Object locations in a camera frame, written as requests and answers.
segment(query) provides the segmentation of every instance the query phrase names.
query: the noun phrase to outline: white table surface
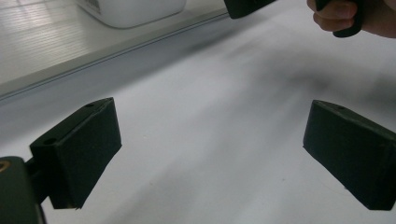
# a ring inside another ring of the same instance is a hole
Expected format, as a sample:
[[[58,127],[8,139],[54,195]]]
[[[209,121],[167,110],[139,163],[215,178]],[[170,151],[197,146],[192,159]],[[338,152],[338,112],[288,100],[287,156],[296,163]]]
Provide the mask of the white table surface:
[[[81,210],[49,224],[394,223],[303,149],[312,100],[396,131],[395,40],[337,39],[303,0],[171,36],[0,101],[0,156],[115,98],[123,147]]]

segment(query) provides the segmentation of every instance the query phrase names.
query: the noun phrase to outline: screw hole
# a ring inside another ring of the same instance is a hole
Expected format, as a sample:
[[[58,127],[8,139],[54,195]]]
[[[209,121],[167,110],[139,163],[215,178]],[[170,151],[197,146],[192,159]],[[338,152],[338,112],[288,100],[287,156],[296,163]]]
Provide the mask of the screw hole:
[[[44,145],[51,145],[56,142],[56,138],[50,138],[44,141]]]

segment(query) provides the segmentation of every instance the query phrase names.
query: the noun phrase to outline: white container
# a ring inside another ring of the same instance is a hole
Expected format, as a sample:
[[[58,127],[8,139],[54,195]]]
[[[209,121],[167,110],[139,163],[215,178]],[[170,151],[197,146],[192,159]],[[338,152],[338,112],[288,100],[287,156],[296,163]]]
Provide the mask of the white container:
[[[76,0],[103,23],[130,28],[183,10],[187,0]]]

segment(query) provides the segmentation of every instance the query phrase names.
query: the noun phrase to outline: black handle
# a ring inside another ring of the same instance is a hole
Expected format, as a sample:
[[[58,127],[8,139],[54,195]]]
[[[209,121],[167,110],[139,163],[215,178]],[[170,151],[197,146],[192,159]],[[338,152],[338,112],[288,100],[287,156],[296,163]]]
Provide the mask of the black handle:
[[[326,5],[332,0],[316,0],[317,11],[321,11]],[[354,17],[354,23],[351,27],[333,32],[332,34],[336,37],[350,37],[357,34],[361,30],[361,25],[363,23],[363,0],[350,0],[358,5],[358,12]]]

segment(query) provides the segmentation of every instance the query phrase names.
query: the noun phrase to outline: hand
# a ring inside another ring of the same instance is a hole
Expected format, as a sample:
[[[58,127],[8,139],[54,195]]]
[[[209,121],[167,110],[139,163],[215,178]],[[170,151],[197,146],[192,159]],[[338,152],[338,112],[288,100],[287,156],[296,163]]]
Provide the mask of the hand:
[[[364,1],[362,30],[396,38],[396,0],[361,1]],[[356,4],[347,0],[332,0],[321,11],[316,10],[315,0],[307,0],[307,4],[315,12],[314,21],[331,32],[351,27],[358,11]]]

